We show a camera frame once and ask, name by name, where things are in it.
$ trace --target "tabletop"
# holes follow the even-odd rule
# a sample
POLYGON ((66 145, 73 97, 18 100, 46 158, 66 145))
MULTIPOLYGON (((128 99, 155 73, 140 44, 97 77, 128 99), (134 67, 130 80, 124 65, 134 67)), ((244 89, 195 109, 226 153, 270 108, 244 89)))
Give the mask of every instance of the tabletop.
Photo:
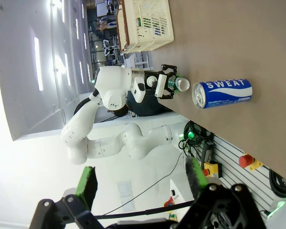
POLYGON ((190 89, 163 105, 224 138, 286 178, 286 0, 170 0, 174 42, 153 65, 177 66, 190 89), (249 102, 198 110, 196 82, 248 79, 249 102))

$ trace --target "ceiling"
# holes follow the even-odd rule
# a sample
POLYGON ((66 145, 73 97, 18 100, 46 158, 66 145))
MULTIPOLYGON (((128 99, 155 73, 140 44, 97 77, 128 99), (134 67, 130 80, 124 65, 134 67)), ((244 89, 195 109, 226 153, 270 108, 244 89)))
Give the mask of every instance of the ceiling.
POLYGON ((84 0, 0 0, 0 88, 13 140, 62 128, 79 94, 93 91, 87 28, 84 0))

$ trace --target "red button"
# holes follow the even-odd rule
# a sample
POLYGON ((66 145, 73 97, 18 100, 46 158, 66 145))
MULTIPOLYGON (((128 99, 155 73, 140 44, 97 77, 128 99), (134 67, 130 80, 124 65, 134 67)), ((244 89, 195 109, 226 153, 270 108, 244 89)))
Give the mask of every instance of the red button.
POLYGON ((254 158, 250 156, 249 154, 241 156, 238 161, 241 168, 246 168, 247 166, 251 165, 253 162, 254 162, 254 158))
POLYGON ((202 172, 204 173, 205 176, 209 175, 209 170, 208 169, 203 169, 202 172))

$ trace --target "white wave logo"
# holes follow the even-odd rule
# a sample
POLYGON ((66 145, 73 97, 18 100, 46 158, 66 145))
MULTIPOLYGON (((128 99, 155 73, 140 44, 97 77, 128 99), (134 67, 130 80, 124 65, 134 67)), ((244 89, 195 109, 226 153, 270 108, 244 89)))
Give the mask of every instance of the white wave logo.
POLYGON ((244 89, 217 88, 209 92, 222 92, 222 93, 229 94, 235 97, 247 97, 247 96, 252 96, 252 87, 248 87, 244 89))

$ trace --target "dark clothing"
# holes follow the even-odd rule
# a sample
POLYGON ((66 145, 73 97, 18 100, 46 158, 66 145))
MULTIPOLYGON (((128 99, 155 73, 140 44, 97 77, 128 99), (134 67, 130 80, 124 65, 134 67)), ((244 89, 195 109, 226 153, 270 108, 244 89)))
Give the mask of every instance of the dark clothing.
POLYGON ((158 102, 154 95, 146 94, 141 103, 137 103, 132 92, 128 92, 126 104, 128 109, 138 116, 151 116, 172 111, 158 102))

